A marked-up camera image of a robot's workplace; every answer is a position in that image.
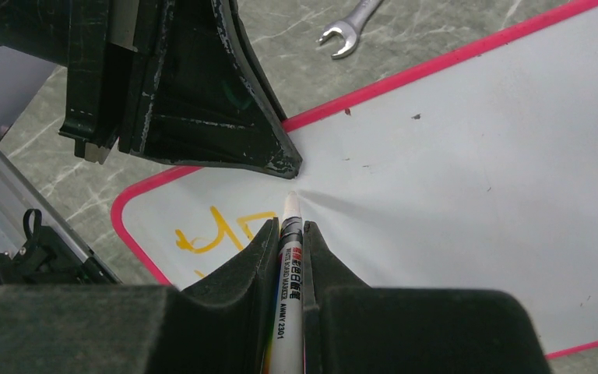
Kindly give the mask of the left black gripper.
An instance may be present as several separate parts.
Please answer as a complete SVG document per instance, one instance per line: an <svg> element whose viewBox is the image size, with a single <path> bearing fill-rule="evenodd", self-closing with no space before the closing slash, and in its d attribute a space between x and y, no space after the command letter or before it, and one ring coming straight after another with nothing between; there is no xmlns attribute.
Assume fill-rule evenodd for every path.
<svg viewBox="0 0 598 374"><path fill-rule="evenodd" d="M235 0L72 1L65 121L75 156L292 179L302 158Z"/></svg>

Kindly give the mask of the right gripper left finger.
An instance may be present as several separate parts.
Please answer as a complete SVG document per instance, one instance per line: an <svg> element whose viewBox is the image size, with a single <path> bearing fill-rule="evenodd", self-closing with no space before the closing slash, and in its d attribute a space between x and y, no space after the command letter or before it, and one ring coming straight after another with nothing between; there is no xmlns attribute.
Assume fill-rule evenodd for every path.
<svg viewBox="0 0 598 374"><path fill-rule="evenodd" d="M258 373L272 315L279 222L178 290L0 286L0 373Z"/></svg>

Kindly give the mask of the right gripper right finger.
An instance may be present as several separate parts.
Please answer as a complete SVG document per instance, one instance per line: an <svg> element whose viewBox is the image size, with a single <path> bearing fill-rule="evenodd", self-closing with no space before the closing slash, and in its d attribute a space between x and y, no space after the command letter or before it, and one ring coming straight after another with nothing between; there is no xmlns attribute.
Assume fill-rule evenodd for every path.
<svg viewBox="0 0 598 374"><path fill-rule="evenodd" d="M548 373L532 321L511 295L373 288L304 225L307 373Z"/></svg>

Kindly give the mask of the white whiteboard marker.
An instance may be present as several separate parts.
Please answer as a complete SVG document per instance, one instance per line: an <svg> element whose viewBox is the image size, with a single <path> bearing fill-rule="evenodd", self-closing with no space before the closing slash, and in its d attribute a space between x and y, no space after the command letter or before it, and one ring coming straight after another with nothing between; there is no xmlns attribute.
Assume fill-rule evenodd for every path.
<svg viewBox="0 0 598 374"><path fill-rule="evenodd" d="M290 192L285 199L278 260L273 324L262 371L303 373L303 220L295 192Z"/></svg>

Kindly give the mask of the whiteboard with red frame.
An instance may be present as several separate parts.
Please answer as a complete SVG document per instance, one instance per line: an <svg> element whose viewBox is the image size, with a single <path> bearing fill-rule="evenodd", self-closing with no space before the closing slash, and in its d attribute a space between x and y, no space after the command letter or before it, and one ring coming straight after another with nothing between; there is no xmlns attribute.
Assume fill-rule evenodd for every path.
<svg viewBox="0 0 598 374"><path fill-rule="evenodd" d="M291 118L292 180L172 168L116 233L162 284L213 272L298 194L373 286L493 288L549 357L598 346L598 1L573 1Z"/></svg>

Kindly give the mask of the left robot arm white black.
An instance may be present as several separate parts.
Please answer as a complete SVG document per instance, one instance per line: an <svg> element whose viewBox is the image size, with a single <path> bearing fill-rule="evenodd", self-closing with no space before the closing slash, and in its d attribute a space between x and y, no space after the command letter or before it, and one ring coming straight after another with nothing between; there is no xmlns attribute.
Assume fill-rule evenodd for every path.
<svg viewBox="0 0 598 374"><path fill-rule="evenodd" d="M66 67L59 132L84 160L299 173L234 1L0 1L0 46Z"/></svg>

